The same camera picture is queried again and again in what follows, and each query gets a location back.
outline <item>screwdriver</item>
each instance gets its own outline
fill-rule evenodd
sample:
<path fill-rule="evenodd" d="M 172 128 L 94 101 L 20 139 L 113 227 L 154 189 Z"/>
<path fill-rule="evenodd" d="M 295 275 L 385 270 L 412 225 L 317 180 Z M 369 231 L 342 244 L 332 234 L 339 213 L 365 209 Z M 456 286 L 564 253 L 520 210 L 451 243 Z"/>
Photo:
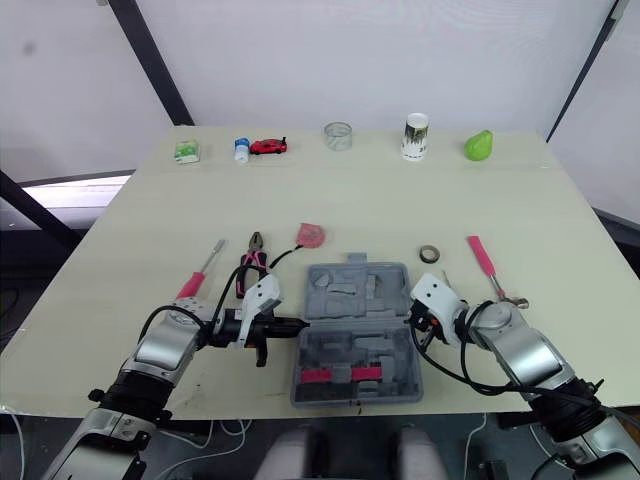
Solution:
<path fill-rule="evenodd" d="M 496 267 L 493 266 L 493 262 L 489 258 L 489 254 L 482 246 L 482 242 L 480 241 L 480 237 L 477 235 L 471 235 L 467 237 L 469 245 L 471 246 L 471 250 L 476 256 L 476 260 L 480 264 L 480 268 L 485 273 L 487 277 L 491 280 L 493 284 L 493 288 L 496 290 L 498 294 L 498 299 L 501 302 L 511 302 L 518 308 L 529 308 L 529 301 L 526 298 L 509 298 L 507 294 L 504 292 L 500 283 L 498 283 L 498 277 L 496 277 Z"/>
<path fill-rule="evenodd" d="M 218 240 L 218 243 L 216 243 L 216 246 L 213 247 L 213 251 L 211 252 L 211 255 L 209 255 L 209 258 L 207 258 L 207 261 L 204 262 L 204 265 L 202 266 L 200 271 L 193 272 L 193 275 L 191 275 L 191 278 L 187 280 L 187 283 L 183 285 L 176 299 L 183 298 L 183 297 L 194 297 L 198 293 L 198 289 L 200 288 L 200 285 L 202 285 L 202 282 L 204 282 L 204 279 L 206 277 L 204 274 L 205 270 L 209 267 L 214 257 L 222 249 L 223 246 L 224 246 L 224 240 L 223 239 Z"/>
<path fill-rule="evenodd" d="M 480 264 L 480 268 L 485 273 L 487 277 L 493 283 L 493 288 L 495 288 L 496 293 L 498 294 L 498 298 L 500 300 L 505 300 L 507 295 L 504 293 L 504 290 L 498 283 L 498 278 L 496 277 L 496 267 L 493 266 L 491 259 L 489 258 L 489 254 L 482 246 L 482 242 L 480 241 L 480 237 L 477 235 L 471 235 L 467 237 L 467 241 L 471 246 L 471 250 L 473 250 L 474 255 L 476 256 L 476 260 Z"/>

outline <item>green box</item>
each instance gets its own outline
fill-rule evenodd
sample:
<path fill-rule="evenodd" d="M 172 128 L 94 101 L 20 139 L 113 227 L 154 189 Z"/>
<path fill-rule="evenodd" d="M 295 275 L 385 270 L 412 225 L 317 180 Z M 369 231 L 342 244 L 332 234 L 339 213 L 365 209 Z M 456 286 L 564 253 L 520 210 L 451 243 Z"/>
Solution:
<path fill-rule="evenodd" d="M 200 161 L 200 145 L 196 140 L 186 140 L 176 143 L 176 153 L 173 159 L 182 165 L 183 163 L 193 163 Z"/>

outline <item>red-handled pliers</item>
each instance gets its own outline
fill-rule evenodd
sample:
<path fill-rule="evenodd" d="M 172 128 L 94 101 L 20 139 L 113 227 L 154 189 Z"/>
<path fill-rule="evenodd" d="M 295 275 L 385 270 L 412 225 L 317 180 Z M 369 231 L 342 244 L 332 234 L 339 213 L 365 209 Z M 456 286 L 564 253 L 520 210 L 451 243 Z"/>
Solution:
<path fill-rule="evenodd" d="M 258 267 L 258 274 L 263 278 L 267 274 L 267 254 L 262 251 L 262 235 L 260 232 L 254 232 L 249 239 L 249 250 L 240 258 L 240 265 L 254 265 Z M 244 268 L 238 272 L 236 277 L 236 298 L 244 298 L 247 291 L 244 286 L 244 279 L 247 275 L 248 268 Z"/>

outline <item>green pear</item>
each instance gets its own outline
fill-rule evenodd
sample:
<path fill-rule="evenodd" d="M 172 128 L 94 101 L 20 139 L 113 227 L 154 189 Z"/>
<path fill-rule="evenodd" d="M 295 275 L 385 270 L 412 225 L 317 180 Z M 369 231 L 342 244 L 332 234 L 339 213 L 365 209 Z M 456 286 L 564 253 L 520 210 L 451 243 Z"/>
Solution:
<path fill-rule="evenodd" d="M 474 135 L 464 144 L 464 154 L 469 160 L 478 162 L 484 160 L 491 155 L 493 150 L 493 133 L 489 130 L 483 130 Z"/>

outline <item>toy car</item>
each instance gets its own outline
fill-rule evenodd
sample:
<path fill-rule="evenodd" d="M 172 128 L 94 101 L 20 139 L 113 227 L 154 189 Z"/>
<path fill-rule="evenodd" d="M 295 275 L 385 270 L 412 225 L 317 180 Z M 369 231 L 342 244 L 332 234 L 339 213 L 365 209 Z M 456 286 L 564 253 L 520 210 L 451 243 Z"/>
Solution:
<path fill-rule="evenodd" d="M 254 155 L 260 155 L 261 153 L 282 153 L 287 151 L 287 137 L 282 137 L 282 140 L 276 140 L 275 138 L 268 138 L 266 140 L 258 140 L 253 142 L 249 147 L 249 152 Z"/>

